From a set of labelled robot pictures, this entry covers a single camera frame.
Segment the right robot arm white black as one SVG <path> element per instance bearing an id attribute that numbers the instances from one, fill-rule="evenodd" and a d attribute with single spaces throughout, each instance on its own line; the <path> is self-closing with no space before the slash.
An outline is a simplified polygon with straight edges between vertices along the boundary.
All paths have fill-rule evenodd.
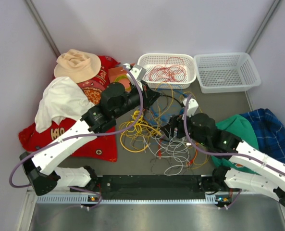
<path id="1" fill-rule="evenodd" d="M 220 191 L 227 187 L 266 195 L 285 207 L 285 163 L 249 145 L 240 137 L 218 129 L 215 121 L 204 113 L 172 116 L 161 128 L 167 137 L 186 137 L 206 148 L 205 154 L 241 164 L 252 174 L 231 167 L 218 167 L 212 183 Z"/>

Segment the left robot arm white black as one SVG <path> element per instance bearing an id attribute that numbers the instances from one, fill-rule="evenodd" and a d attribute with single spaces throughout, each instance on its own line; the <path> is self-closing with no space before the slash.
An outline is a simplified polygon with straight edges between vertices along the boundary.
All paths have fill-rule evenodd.
<path id="1" fill-rule="evenodd" d="M 121 83 L 111 83 L 101 93 L 99 104 L 91 107 L 57 140 L 31 155 L 20 155 L 24 172 L 36 195 L 45 195 L 55 188 L 80 187 L 92 191 L 97 175 L 91 167 L 61 168 L 58 165 L 76 150 L 95 140 L 116 125 L 116 119 L 138 106 L 148 109 L 160 97 L 149 88 L 132 87 L 125 91 Z"/>

